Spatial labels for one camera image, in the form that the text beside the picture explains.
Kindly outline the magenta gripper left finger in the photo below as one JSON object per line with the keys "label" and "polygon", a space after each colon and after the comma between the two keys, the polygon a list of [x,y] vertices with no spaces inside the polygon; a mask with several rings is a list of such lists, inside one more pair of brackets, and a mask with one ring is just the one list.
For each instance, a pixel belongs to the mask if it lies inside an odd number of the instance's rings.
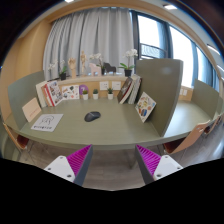
{"label": "magenta gripper left finger", "polygon": [[85,146],[69,156],[58,156],[45,168],[45,171],[82,186],[92,155],[93,147]]}

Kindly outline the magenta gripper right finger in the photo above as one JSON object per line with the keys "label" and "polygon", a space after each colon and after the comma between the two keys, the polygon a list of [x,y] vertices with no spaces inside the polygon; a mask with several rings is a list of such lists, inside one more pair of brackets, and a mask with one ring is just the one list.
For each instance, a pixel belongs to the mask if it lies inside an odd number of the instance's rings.
{"label": "magenta gripper right finger", "polygon": [[140,145],[135,146],[135,156],[145,184],[160,180],[182,169],[182,166],[169,155],[160,156]]}

